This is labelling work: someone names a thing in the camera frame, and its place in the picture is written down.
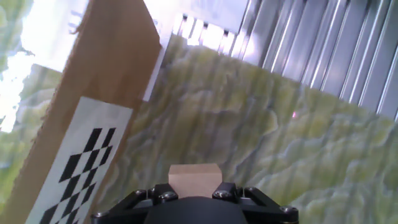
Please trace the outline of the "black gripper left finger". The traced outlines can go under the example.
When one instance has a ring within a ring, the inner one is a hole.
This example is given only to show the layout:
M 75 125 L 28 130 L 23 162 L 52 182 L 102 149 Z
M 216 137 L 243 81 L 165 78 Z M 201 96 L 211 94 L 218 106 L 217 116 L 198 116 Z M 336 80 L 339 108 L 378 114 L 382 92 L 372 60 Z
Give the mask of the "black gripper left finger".
M 143 224 L 154 206 L 174 200 L 178 194 L 170 184 L 134 190 L 109 210 L 92 214 L 91 224 Z

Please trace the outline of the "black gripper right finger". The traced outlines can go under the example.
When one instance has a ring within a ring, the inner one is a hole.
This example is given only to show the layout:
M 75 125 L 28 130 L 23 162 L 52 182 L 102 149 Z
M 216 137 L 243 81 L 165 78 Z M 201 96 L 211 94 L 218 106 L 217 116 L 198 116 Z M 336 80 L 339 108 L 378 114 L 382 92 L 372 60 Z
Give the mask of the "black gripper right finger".
M 248 223 L 299 224 L 297 208 L 279 205 L 256 187 L 222 182 L 212 193 L 212 199 L 236 204 Z

